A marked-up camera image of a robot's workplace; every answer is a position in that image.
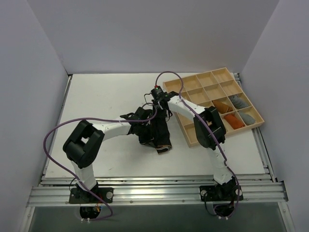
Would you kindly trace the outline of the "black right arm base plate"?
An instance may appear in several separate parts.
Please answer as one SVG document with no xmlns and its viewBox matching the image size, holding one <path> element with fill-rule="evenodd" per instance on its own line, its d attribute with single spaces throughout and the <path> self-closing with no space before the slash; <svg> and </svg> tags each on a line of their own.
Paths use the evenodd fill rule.
<svg viewBox="0 0 309 232">
<path fill-rule="evenodd" d="M 202 201 L 227 202 L 237 200 L 239 189 L 237 186 L 234 187 L 223 187 L 221 185 L 200 186 L 199 192 Z"/>
</svg>

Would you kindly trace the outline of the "black pinstriped underwear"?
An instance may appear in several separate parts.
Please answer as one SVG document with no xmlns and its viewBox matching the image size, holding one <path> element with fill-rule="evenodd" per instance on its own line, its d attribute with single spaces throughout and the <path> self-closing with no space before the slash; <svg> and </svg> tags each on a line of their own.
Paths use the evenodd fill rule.
<svg viewBox="0 0 309 232">
<path fill-rule="evenodd" d="M 157 109 L 155 118 L 143 127 L 139 135 L 139 143 L 155 148 L 159 155 L 172 149 L 166 116 L 165 110 Z"/>
</svg>

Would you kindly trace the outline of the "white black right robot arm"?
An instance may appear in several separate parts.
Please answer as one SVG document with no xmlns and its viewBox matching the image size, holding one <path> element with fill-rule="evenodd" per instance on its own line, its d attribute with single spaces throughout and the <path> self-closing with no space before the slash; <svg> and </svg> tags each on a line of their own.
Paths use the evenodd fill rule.
<svg viewBox="0 0 309 232">
<path fill-rule="evenodd" d="M 218 183 L 214 193 L 219 199 L 226 199 L 232 193 L 231 186 L 227 183 L 232 177 L 232 171 L 227 165 L 227 157 L 224 152 L 225 126 L 217 109 L 213 106 L 203 107 L 186 100 L 178 93 L 164 92 L 160 87 L 151 90 L 155 103 L 162 109 L 178 113 L 193 121 L 195 134 L 199 144 L 207 149 L 207 154 L 213 168 L 213 179 Z"/>
</svg>

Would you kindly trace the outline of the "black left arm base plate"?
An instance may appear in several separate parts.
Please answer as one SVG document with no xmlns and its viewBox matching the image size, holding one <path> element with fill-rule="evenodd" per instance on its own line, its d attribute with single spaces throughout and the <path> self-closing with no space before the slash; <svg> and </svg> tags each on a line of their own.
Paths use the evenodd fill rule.
<svg viewBox="0 0 309 232">
<path fill-rule="evenodd" d="M 96 194 L 106 203 L 113 202 L 113 188 L 93 188 L 92 192 Z M 90 204 L 101 203 L 101 201 L 88 191 L 83 190 L 79 186 L 70 190 L 69 204 Z"/>
</svg>

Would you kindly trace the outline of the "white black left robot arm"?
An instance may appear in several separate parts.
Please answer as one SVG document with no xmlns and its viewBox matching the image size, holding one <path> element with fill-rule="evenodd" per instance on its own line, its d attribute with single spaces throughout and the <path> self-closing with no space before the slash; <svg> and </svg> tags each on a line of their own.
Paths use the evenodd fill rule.
<svg viewBox="0 0 309 232">
<path fill-rule="evenodd" d="M 87 203 L 97 198 L 97 181 L 94 177 L 93 165 L 102 143 L 121 135 L 134 134 L 141 143 L 152 140 L 150 120 L 155 111 L 139 107 L 136 112 L 121 115 L 114 120 L 90 123 L 89 119 L 81 120 L 63 145 L 63 151 L 71 161 L 80 197 Z"/>
</svg>

